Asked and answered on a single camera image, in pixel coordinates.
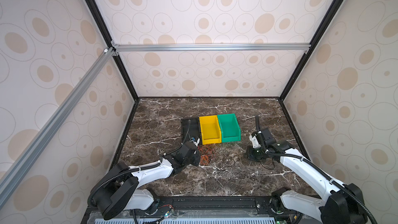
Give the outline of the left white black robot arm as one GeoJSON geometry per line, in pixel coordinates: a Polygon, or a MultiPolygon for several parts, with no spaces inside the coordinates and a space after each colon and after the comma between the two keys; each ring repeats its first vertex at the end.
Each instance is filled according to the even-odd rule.
{"type": "Polygon", "coordinates": [[[140,190],[139,187],[174,176],[189,165],[197,167],[200,159],[198,143],[186,141],[176,150],[163,154],[157,162],[141,166],[120,162],[92,188],[88,206],[97,208],[104,220],[125,210],[147,210],[156,199],[148,189],[140,190]]]}

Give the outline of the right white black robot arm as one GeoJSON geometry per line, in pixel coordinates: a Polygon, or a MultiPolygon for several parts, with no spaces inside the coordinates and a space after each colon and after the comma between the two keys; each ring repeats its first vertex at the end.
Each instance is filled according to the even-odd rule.
{"type": "Polygon", "coordinates": [[[323,224],[375,224],[376,218],[365,206],[363,193],[355,184],[345,184],[303,156],[287,141],[276,141],[268,128],[250,137],[248,159],[273,159],[291,169],[318,194],[318,198],[299,194],[287,187],[272,193],[270,205],[276,214],[296,211],[323,224]]]}

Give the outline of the black plastic bin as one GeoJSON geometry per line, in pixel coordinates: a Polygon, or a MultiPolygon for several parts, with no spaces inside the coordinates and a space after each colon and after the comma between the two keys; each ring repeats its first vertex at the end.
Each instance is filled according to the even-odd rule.
{"type": "Polygon", "coordinates": [[[182,118],[181,123],[181,143],[191,141],[192,138],[200,139],[202,145],[202,134],[199,117],[182,118]]]}

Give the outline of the yellow plastic bin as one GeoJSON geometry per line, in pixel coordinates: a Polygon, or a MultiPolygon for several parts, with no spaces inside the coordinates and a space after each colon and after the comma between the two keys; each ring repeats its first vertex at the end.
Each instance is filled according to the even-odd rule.
{"type": "Polygon", "coordinates": [[[202,144],[221,143],[221,129],[217,115],[199,117],[202,144]]]}

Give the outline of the green plastic bin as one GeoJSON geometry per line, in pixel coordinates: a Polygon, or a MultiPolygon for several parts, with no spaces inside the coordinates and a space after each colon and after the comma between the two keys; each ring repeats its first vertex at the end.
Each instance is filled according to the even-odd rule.
{"type": "Polygon", "coordinates": [[[223,143],[241,141],[241,129],[235,114],[218,115],[223,143]]]}

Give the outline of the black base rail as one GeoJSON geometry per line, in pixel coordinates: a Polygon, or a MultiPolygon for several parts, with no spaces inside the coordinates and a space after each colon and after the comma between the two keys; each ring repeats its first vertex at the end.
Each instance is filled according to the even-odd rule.
{"type": "Polygon", "coordinates": [[[272,210],[270,197],[158,197],[148,209],[128,209],[104,220],[88,209],[84,224],[317,224],[318,220],[286,210],[272,210]]]}

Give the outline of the horizontal aluminium rail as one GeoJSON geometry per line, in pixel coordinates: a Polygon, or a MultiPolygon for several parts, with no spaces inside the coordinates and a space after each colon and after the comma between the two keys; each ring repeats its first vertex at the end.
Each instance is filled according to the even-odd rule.
{"type": "Polygon", "coordinates": [[[117,45],[117,52],[309,50],[309,43],[117,45]]]}

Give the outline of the left diagonal aluminium rail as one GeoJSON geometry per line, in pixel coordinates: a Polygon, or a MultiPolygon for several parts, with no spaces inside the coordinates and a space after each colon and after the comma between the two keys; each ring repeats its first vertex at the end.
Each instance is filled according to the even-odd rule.
{"type": "Polygon", "coordinates": [[[115,51],[116,49],[114,47],[108,47],[107,51],[103,52],[101,56],[99,56],[57,111],[55,111],[44,127],[34,137],[33,141],[14,162],[1,181],[1,207],[4,207],[7,203],[23,178],[59,130],[65,119],[83,97],[83,94],[91,86],[94,79],[96,79],[101,69],[108,60],[112,58],[115,51]]]}

